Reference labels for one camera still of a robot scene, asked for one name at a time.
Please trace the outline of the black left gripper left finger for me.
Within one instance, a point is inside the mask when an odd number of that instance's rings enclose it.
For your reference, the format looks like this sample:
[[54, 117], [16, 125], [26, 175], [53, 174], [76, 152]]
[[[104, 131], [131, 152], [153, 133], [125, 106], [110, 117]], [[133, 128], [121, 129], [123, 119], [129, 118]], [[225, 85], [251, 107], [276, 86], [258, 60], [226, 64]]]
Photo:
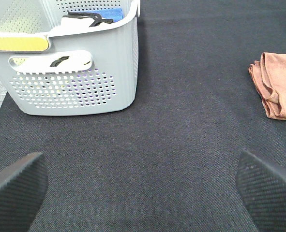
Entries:
[[45, 156], [30, 153], [0, 172], [0, 232], [27, 232], [48, 189]]

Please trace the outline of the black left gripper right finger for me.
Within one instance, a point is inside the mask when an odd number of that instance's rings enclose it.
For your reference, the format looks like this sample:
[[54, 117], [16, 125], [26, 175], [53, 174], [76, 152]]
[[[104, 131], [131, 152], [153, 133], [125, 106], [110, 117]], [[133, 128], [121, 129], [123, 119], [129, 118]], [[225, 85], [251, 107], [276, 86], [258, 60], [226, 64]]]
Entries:
[[286, 232], [286, 169], [242, 151], [236, 187], [259, 231]]

